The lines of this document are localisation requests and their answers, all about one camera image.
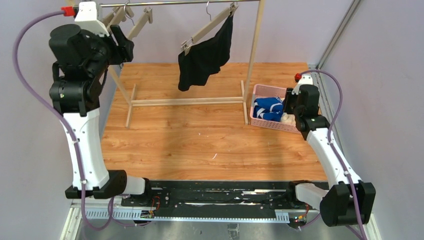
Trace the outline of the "beige hanger with blue underwear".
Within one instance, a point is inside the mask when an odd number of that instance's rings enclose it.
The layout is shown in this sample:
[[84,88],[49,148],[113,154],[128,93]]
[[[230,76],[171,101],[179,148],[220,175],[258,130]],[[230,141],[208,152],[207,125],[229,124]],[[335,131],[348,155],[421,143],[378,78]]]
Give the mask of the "beige hanger with blue underwear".
[[141,30],[146,24],[153,23],[153,9],[151,7],[147,7],[143,11],[143,15],[136,21],[132,29],[130,30],[127,39],[133,40],[135,37],[139,35]]

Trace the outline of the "beige hanger with black underwear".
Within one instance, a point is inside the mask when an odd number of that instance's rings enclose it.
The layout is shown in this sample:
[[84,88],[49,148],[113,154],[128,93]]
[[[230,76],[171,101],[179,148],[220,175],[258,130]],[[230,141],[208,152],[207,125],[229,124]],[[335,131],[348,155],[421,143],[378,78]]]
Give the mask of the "beige hanger with black underwear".
[[206,13],[209,16],[209,22],[199,29],[196,33],[194,33],[189,40],[184,41],[181,44],[181,51],[186,56],[192,46],[197,44],[203,37],[205,37],[210,31],[212,31],[216,26],[218,26],[221,22],[225,21],[228,17],[234,15],[235,11],[238,9],[238,4],[236,2],[232,2],[229,7],[224,8],[219,14],[217,14],[214,18],[209,13],[209,4],[210,0],[206,3]]

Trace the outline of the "cream underwear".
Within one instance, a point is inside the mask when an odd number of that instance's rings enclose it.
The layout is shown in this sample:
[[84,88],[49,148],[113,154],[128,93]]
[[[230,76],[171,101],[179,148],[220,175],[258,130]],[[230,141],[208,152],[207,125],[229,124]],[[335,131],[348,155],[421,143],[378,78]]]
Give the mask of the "cream underwear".
[[295,126],[296,119],[294,114],[283,113],[280,122],[285,125]]

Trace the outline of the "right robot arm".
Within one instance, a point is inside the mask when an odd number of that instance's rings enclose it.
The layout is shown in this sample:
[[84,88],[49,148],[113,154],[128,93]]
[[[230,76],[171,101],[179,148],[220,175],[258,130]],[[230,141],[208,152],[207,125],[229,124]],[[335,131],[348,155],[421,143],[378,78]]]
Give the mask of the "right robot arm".
[[325,190],[308,180],[292,181],[288,189],[291,200],[318,210],[328,227],[365,225],[371,217],[376,189],[355,173],[341,153],[330,122],[320,114],[319,100],[319,89],[312,84],[285,92],[283,112],[294,115],[295,126],[315,152],[329,187]]

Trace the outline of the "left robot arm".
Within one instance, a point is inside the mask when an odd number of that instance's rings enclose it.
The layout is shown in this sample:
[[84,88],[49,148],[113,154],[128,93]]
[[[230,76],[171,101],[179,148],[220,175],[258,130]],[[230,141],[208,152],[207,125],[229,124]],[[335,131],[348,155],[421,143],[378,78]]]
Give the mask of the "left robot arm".
[[99,134],[100,95],[108,68],[130,62],[134,43],[114,24],[105,35],[66,24],[50,33],[49,47],[56,61],[49,90],[69,144],[73,180],[65,190],[68,199],[109,199],[153,195],[150,180],[133,177],[125,170],[106,168]]

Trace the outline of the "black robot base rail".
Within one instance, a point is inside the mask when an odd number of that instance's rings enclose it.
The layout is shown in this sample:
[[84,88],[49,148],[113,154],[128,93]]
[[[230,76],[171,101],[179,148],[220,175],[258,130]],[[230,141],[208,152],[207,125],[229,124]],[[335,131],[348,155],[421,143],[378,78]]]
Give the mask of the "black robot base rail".
[[113,200],[88,197],[89,220],[118,224],[158,222],[304,224],[318,213],[294,199],[292,181],[166,181],[151,183],[151,199],[124,194]]

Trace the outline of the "black underwear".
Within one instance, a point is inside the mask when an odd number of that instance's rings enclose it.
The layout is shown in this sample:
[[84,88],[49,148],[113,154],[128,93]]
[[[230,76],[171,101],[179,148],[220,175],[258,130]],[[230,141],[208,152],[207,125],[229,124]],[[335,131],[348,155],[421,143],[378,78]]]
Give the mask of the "black underwear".
[[218,74],[230,59],[234,17],[229,16],[214,37],[193,45],[187,55],[178,55],[178,90],[205,86],[211,75]]

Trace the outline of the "beige hanger with cream underwear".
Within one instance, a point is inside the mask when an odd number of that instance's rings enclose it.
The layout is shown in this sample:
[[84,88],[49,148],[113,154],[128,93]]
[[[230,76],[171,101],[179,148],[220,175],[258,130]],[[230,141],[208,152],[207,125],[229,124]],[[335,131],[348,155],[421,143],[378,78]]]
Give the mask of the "beige hanger with cream underwear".
[[134,17],[134,12],[131,9],[131,7],[129,6],[129,2],[126,2],[124,4],[124,6],[120,6],[120,7],[115,7],[115,8],[119,8],[118,11],[116,12],[114,18],[112,19],[112,21],[109,23],[108,26],[106,26],[106,28],[109,30],[111,25],[119,25],[121,22],[125,22],[126,19],[130,19],[132,22],[132,18]]

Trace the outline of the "blue underwear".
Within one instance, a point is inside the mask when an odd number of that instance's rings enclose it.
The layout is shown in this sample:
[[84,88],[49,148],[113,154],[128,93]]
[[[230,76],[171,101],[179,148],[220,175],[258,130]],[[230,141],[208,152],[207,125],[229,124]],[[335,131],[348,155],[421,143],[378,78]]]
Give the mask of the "blue underwear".
[[266,121],[280,122],[283,115],[283,100],[279,97],[256,98],[253,102],[253,117]]

